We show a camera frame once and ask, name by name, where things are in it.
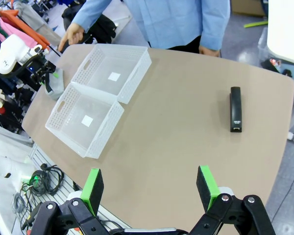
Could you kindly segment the green-padded black right gripper left finger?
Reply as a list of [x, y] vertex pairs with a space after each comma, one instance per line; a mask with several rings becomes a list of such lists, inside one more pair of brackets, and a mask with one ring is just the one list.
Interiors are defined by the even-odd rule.
[[107, 235], [108, 230], [97, 217], [104, 183], [99, 168], [91, 169], [79, 197], [62, 205], [46, 201], [40, 205], [32, 235], [66, 235], [70, 229], [79, 228], [84, 235]]

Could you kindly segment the green-padded black right gripper right finger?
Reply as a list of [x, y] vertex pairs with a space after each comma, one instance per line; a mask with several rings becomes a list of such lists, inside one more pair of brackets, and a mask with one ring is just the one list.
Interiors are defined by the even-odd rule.
[[275, 234], [259, 196], [238, 199], [234, 194], [221, 192], [207, 165], [198, 167], [196, 186], [205, 213], [189, 234], [217, 235], [224, 224], [233, 225], [240, 235]]

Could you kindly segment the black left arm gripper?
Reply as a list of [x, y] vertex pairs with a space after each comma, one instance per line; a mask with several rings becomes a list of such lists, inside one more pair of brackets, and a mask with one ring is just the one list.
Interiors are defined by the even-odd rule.
[[42, 54], [31, 57], [27, 62], [26, 69], [31, 73], [31, 79], [37, 84], [44, 83], [50, 73], [53, 73], [56, 78], [59, 77], [59, 74], [55, 72], [56, 65], [47, 60]]

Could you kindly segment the person's right hand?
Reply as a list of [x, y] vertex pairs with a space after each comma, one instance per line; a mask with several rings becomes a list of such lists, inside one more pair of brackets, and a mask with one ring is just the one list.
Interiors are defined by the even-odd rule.
[[80, 25], [71, 23], [59, 43], [58, 50], [62, 51], [66, 42], [69, 45], [77, 44], [83, 39], [83, 34], [84, 29]]

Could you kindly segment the person's left hand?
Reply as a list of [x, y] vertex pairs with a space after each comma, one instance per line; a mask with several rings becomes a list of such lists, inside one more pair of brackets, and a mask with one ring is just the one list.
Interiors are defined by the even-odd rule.
[[208, 56], [213, 56], [213, 57], [220, 57], [221, 56], [220, 50], [212, 50], [212, 49], [206, 48], [204, 46], [199, 46], [198, 50], [199, 50], [199, 53], [203, 54], [203, 55], [208, 55]]

